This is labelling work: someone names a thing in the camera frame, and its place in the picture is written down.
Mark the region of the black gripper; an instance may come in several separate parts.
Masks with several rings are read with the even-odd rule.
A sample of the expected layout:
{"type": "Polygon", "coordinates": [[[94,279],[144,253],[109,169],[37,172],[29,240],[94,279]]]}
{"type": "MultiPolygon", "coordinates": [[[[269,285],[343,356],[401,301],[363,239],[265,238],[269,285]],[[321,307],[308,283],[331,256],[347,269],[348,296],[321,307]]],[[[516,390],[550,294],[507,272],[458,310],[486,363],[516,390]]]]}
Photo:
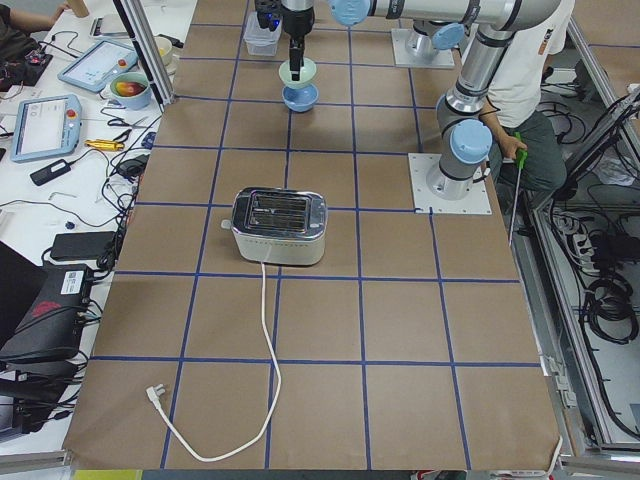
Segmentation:
{"type": "Polygon", "coordinates": [[[291,80],[300,80],[305,51],[305,37],[315,21],[313,0],[282,0],[282,28],[289,35],[289,72],[291,80]]]}

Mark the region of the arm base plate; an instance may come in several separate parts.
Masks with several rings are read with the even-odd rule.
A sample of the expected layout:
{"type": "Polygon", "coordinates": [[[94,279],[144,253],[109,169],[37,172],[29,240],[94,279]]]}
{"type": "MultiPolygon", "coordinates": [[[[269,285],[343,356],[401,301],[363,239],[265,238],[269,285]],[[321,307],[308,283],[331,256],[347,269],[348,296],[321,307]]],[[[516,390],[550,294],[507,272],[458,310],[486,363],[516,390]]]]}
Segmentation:
{"type": "Polygon", "coordinates": [[[419,214],[491,215],[482,167],[467,180],[452,180],[439,168],[440,154],[409,153],[414,211],[419,214]]]}
{"type": "Polygon", "coordinates": [[[392,29],[395,65],[405,68],[453,69],[452,50],[464,36],[464,27],[449,24],[431,36],[414,29],[392,29]]]}

